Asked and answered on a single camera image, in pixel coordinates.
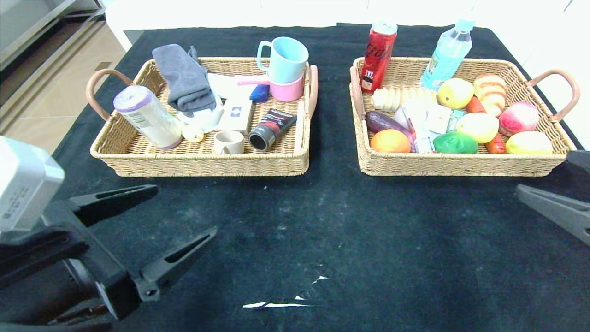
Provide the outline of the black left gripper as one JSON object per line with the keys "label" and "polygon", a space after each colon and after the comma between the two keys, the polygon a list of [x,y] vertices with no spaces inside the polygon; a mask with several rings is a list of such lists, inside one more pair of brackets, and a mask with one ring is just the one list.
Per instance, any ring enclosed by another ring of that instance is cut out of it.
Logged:
{"label": "black left gripper", "polygon": [[135,284],[90,230],[157,193],[157,185],[146,184],[71,197],[50,203],[31,225],[2,232],[1,322],[44,325],[92,299],[122,319],[141,301],[160,301],[202,256],[218,228],[142,267]]}

